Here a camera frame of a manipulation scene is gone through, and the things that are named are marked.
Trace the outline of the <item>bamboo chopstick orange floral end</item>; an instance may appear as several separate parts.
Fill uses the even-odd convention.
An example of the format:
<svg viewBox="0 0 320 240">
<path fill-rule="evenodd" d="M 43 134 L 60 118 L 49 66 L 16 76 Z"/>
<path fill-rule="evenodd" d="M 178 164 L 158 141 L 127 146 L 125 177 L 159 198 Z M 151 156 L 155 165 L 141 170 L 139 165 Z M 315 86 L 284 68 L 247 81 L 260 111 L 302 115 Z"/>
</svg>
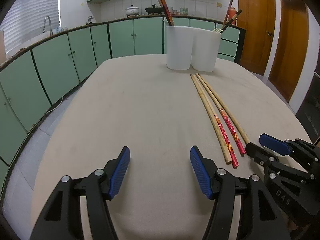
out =
<svg viewBox="0 0 320 240">
<path fill-rule="evenodd" d="M 211 92 L 211 90 L 209 89 L 208 85 L 206 85 L 206 83 L 204 82 L 204 80 L 200 77 L 200 75 L 198 73 L 196 73 L 196 77 L 198 78 L 198 80 L 200 81 L 200 83 L 202 84 L 202 86 L 205 88 L 205 90 L 207 91 L 207 93 L 209 94 L 209 96 L 211 97 L 212 101 L 215 103 L 217 109 L 220 109 L 221 107 L 219 107 L 219 104 L 217 102 L 217 99 L 215 98 L 214 94 Z M 217 125 L 220 129 L 220 132 L 225 140 L 225 143 L 226 143 L 226 146 L 228 148 L 228 152 L 229 152 L 229 155 L 230 155 L 230 159 L 232 160 L 232 165 L 233 165 L 233 168 L 236 169 L 239 167 L 239 164 L 238 164 L 238 161 L 237 161 L 237 158 L 235 156 L 235 153 L 234 153 L 234 150 L 232 148 L 232 145 L 229 141 L 229 138 L 227 136 L 227 133 L 225 132 L 225 129 L 217 115 L 217 113 L 215 112 L 215 110 L 213 109 L 212 110 L 213 113 L 214 113 L 214 116 L 215 116 L 215 119 L 216 119 L 216 122 L 217 122 Z"/>
</svg>

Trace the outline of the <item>plain bamboo chopstick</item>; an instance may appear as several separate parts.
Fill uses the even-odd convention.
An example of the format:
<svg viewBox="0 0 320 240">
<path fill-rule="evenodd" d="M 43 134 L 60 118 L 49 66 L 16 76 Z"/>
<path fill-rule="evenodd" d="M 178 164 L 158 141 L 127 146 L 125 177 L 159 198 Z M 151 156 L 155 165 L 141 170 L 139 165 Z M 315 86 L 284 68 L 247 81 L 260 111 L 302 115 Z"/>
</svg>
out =
<svg viewBox="0 0 320 240">
<path fill-rule="evenodd" d="M 211 105 L 211 103 L 209 102 L 206 94 L 204 93 L 204 90 L 202 88 L 202 86 L 200 85 L 198 79 L 196 78 L 195 74 L 191 74 L 190 75 L 195 87 L 196 87 L 196 90 L 201 98 L 201 101 L 206 109 L 206 112 L 210 118 L 210 121 L 212 123 L 212 126 L 214 128 L 214 131 L 216 133 L 216 136 L 217 136 L 217 139 L 219 141 L 219 144 L 220 144 L 220 147 L 221 147 L 221 150 L 223 152 L 223 156 L 224 156 L 224 159 L 225 159 L 225 162 L 226 164 L 231 164 L 232 163 L 232 159 L 231 159 L 231 155 L 229 153 L 229 150 L 228 150 L 228 147 L 227 147 L 227 144 L 225 142 L 225 139 L 221 133 L 221 130 L 218 126 L 218 123 L 216 121 L 216 118 L 215 118 L 215 115 L 214 115 L 214 111 L 213 111 L 213 107 Z"/>
</svg>

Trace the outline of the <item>white fork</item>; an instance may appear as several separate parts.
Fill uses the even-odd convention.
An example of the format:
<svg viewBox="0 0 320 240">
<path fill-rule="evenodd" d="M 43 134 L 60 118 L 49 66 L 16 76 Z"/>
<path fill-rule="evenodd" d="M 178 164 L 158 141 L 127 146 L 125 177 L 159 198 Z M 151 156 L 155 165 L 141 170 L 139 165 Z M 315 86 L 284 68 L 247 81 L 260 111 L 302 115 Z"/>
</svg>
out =
<svg viewBox="0 0 320 240">
<path fill-rule="evenodd" d="M 213 32 L 215 32 L 215 33 L 221 33 L 221 32 L 222 32 L 222 29 L 220 29 L 220 28 L 215 28 L 215 29 L 213 30 Z"/>
</svg>

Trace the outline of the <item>bamboo chopstick dark red end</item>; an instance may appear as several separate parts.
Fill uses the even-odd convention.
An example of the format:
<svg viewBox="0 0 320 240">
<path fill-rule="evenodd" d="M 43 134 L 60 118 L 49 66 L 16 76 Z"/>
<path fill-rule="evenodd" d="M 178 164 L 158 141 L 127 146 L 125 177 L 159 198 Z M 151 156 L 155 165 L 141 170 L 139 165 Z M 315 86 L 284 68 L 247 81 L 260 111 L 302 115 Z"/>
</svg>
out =
<svg viewBox="0 0 320 240">
<path fill-rule="evenodd" d="M 229 12 L 230 12 L 230 9 L 232 7 L 232 4 L 233 4 L 233 0 L 230 0 L 229 6 L 228 6 L 228 9 L 226 11 L 226 15 L 225 15 L 225 18 L 224 18 L 224 21 L 223 21 L 223 24 L 222 24 L 222 28 L 226 25 L 226 22 L 227 22 L 227 19 L 228 19 Z"/>
</svg>

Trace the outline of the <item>green lower kitchen cabinets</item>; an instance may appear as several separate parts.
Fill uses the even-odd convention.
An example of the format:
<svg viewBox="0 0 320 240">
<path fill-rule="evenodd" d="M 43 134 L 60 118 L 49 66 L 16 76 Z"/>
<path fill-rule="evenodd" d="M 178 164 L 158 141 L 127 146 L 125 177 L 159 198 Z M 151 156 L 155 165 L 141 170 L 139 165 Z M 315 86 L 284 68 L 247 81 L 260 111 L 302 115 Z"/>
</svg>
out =
<svg viewBox="0 0 320 240">
<path fill-rule="evenodd" d="M 1 64 L 1 178 L 42 117 L 104 61 L 164 54 L 163 16 L 77 27 L 45 38 Z"/>
</svg>

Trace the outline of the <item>white two-compartment utensil holder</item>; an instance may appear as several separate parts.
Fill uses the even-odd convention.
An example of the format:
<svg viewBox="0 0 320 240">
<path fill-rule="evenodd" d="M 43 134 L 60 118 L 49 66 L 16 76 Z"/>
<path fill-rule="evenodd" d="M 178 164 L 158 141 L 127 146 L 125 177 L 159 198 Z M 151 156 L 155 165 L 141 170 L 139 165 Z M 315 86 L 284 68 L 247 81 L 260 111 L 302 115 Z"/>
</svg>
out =
<svg viewBox="0 0 320 240">
<path fill-rule="evenodd" d="M 171 70 L 212 72 L 221 42 L 221 31 L 186 26 L 166 26 L 167 67 Z"/>
</svg>

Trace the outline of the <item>beige table mat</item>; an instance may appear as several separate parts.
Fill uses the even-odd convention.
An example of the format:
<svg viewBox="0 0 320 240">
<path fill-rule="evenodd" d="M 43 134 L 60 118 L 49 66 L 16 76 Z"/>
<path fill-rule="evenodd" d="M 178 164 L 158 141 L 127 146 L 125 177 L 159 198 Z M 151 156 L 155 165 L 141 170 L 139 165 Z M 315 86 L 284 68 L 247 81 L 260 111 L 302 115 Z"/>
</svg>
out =
<svg viewBox="0 0 320 240">
<path fill-rule="evenodd" d="M 212 86 L 249 137 L 258 145 L 268 134 L 279 140 L 309 137 L 288 107 L 238 64 L 218 59 Z M 36 177 L 36 223 L 59 180 L 78 179 L 104 168 L 123 147 L 130 163 L 119 193 L 107 201 L 117 239 L 203 239 L 214 201 L 201 191 L 190 162 L 197 146 L 235 177 L 255 174 L 264 182 L 264 166 L 238 147 L 220 111 L 202 86 L 234 150 L 239 167 L 226 164 L 216 133 L 190 77 L 170 70 L 163 54 L 105 61 L 87 79 L 55 129 Z M 236 196 L 228 239 L 237 239 L 241 197 Z M 93 239 L 85 197 L 80 197 L 84 239 Z"/>
</svg>

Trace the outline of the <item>orange thermos flask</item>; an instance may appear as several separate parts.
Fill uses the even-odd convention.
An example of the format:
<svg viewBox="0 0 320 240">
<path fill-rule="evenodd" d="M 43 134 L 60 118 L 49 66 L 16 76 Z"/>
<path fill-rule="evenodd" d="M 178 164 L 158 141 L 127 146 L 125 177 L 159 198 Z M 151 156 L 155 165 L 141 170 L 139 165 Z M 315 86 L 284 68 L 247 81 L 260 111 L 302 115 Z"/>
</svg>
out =
<svg viewBox="0 0 320 240">
<path fill-rule="evenodd" d="M 228 20 L 230 21 L 236 15 L 236 13 L 237 13 L 237 10 L 235 9 L 234 6 L 232 6 L 229 11 Z"/>
</svg>

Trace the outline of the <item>black wok with lid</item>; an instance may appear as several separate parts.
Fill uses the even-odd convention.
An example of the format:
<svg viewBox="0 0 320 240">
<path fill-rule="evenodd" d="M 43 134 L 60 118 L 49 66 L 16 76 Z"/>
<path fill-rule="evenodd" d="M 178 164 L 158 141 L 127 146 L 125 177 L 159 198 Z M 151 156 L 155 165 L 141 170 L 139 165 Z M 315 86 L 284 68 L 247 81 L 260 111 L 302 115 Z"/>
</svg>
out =
<svg viewBox="0 0 320 240">
<path fill-rule="evenodd" d="M 161 15 L 163 14 L 163 8 L 153 4 L 151 7 L 145 8 L 148 15 Z"/>
</svg>

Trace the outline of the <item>white cooking pot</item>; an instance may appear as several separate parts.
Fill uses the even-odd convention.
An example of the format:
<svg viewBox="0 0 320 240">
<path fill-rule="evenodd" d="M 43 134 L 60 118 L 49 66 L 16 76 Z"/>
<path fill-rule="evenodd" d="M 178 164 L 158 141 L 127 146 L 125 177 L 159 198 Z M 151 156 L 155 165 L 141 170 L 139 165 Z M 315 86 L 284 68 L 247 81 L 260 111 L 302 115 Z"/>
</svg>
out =
<svg viewBox="0 0 320 240">
<path fill-rule="evenodd" d="M 126 14 L 127 18 L 138 17 L 138 16 L 140 16 L 139 7 L 134 6 L 134 5 L 130 5 L 128 8 L 125 9 L 125 14 Z"/>
</svg>

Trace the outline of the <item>white window blinds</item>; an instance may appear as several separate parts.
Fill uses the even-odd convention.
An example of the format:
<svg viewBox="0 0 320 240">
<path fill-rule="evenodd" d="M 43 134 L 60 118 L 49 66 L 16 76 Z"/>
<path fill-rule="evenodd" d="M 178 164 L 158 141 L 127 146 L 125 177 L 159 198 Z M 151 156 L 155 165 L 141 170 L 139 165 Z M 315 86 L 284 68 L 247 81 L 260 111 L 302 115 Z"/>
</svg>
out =
<svg viewBox="0 0 320 240">
<path fill-rule="evenodd" d="M 5 51 L 42 34 L 48 24 L 46 16 L 52 29 L 60 26 L 59 0 L 16 0 L 1 23 Z"/>
</svg>

